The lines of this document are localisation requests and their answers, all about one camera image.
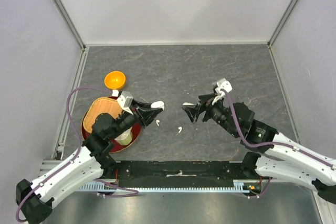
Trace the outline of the white square charging case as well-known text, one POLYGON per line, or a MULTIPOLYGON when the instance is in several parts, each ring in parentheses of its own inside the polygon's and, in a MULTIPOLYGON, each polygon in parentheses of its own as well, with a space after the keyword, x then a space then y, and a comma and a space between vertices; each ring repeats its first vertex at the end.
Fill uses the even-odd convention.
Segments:
POLYGON ((182 106, 196 106, 197 104, 195 103, 189 103, 189 102, 184 102, 182 106))

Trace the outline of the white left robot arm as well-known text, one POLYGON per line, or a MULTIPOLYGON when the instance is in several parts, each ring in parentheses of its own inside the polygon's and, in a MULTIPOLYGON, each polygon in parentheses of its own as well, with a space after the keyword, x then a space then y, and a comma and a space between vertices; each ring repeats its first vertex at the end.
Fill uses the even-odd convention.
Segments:
POLYGON ((117 116, 100 113, 92 125, 91 134, 63 162, 32 181, 21 180, 16 185, 16 220, 18 222, 41 223, 66 197, 85 183, 111 178, 116 162, 109 152, 113 149, 112 139, 138 124, 149 126, 164 110, 164 102, 142 103, 131 97, 116 100, 122 111, 117 116))

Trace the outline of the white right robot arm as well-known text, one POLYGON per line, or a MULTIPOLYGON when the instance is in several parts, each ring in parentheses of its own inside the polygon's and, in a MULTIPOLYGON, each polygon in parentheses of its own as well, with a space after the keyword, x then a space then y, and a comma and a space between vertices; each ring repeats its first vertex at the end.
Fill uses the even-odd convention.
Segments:
POLYGON ((248 179, 268 177, 305 186, 325 201, 335 204, 335 160, 286 137, 276 128, 254 118, 254 111, 242 102, 223 105, 223 98, 200 95, 196 104, 183 103, 192 123, 204 114, 249 149, 240 166, 248 179))

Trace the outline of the white oval charging case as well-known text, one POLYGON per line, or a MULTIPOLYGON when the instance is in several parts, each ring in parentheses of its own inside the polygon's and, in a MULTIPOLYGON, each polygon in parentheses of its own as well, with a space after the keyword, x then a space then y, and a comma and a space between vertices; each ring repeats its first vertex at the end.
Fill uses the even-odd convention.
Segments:
POLYGON ((152 109, 162 109, 164 110, 165 108, 165 104, 163 101, 156 101, 156 102, 153 102, 150 106, 150 108, 152 109))

